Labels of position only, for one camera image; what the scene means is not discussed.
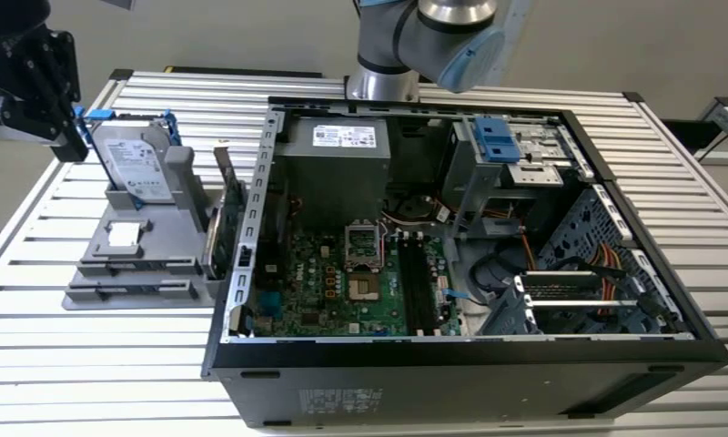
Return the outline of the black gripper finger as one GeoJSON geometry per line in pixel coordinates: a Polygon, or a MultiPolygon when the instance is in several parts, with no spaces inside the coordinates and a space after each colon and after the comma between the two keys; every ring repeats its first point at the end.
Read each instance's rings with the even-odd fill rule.
{"type": "Polygon", "coordinates": [[[0,39],[0,137],[50,147],[61,162],[81,162],[88,145],[77,132],[81,100],[74,37],[34,29],[0,39]]]}

